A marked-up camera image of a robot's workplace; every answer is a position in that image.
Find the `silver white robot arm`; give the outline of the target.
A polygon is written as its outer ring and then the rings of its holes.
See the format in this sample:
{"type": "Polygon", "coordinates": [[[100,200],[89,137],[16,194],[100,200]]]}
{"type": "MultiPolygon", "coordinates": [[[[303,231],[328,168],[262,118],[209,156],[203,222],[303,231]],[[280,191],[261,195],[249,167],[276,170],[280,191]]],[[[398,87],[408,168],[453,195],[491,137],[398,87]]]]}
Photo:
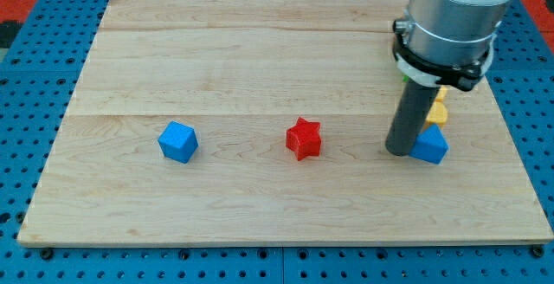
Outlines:
{"type": "Polygon", "coordinates": [[[393,22],[397,67],[415,83],[470,91],[493,62],[512,0],[409,0],[393,22]]]}

